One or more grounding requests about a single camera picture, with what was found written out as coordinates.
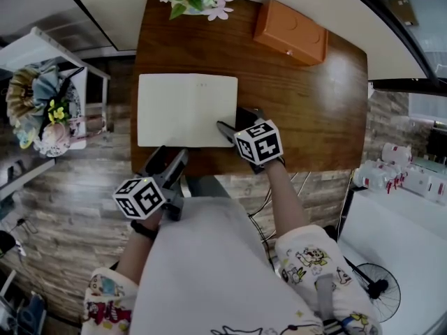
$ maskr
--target wooden table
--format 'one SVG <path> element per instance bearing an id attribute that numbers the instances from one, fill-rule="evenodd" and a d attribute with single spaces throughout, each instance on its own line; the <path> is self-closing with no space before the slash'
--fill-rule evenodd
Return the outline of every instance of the wooden table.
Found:
<path id="1" fill-rule="evenodd" d="M 137 172 L 154 150 L 137 142 L 138 76 L 143 73 L 237 77 L 237 105 L 262 108 L 275 122 L 289 172 L 358 167 L 367 115 L 366 54 L 330 33 L 325 63 L 300 67 L 252 40 L 259 3 L 235 0 L 229 6 L 235 11 L 226 21 L 186 15 L 170 21 L 170 4 L 147 1 L 133 73 L 132 170 Z M 205 148 L 191 150 L 185 173 L 249 174 L 251 169 L 234 149 Z"/>

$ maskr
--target white notebook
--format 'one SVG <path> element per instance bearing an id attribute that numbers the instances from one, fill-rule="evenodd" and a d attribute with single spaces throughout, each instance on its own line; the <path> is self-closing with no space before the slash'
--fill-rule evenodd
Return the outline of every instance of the white notebook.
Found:
<path id="1" fill-rule="evenodd" d="M 236 104 L 235 77 L 140 75 L 138 146 L 231 147 L 216 122 L 235 126 Z"/>

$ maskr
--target wooden floor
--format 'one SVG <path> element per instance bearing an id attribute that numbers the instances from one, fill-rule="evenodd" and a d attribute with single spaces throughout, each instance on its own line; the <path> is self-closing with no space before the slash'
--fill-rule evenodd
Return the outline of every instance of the wooden floor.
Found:
<path id="1" fill-rule="evenodd" d="M 24 244 L 27 257 L 20 259 L 10 251 L 0 261 L 0 268 L 16 269 L 17 284 L 23 290 L 41 293 L 51 312 L 73 321 L 82 315 L 82 299 L 91 272 L 118 260 L 130 231 L 129 222 L 117 210 L 111 195 L 123 179 L 131 176 L 128 98 L 133 60 L 96 65 L 112 75 L 109 115 L 114 132 L 85 150 L 70 151 L 59 158 L 54 168 L 15 194 L 17 208 L 2 222 L 4 229 L 10 230 L 17 218 L 27 217 L 38 233 L 16 228 L 12 234 Z M 376 92 L 368 108 L 364 158 L 377 158 L 385 141 L 412 144 L 418 154 L 424 153 L 430 125 L 414 124 L 403 117 L 408 112 L 406 94 Z M 4 169 L 4 160 L 10 162 L 19 152 L 5 127 L 0 128 L 0 150 L 7 151 L 7 156 L 0 156 Z M 337 224 L 350 173 L 310 174 L 300 197 L 312 223 Z M 297 191 L 307 175 L 301 172 L 295 176 Z M 268 191 L 264 175 L 218 178 L 248 212 L 257 210 Z M 256 217 L 266 236 L 274 231 L 270 206 Z"/>

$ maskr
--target orange box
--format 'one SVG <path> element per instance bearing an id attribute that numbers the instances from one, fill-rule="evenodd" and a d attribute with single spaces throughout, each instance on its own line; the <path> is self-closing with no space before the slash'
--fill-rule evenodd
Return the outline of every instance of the orange box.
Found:
<path id="1" fill-rule="evenodd" d="M 328 52 L 328 30 L 275 0 L 263 4 L 254 40 L 288 54 L 305 66 L 321 64 Z"/>

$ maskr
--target black wristband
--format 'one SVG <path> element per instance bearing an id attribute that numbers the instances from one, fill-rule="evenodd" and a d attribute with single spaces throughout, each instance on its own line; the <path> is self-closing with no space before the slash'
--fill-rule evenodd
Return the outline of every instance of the black wristband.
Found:
<path id="1" fill-rule="evenodd" d="M 155 237 L 159 233 L 159 231 L 153 231 L 149 228 L 146 228 L 141 223 L 138 223 L 137 221 L 133 220 L 131 222 L 131 227 L 135 230 L 135 232 L 139 233 L 140 235 L 143 235 L 152 241 L 155 241 Z"/>

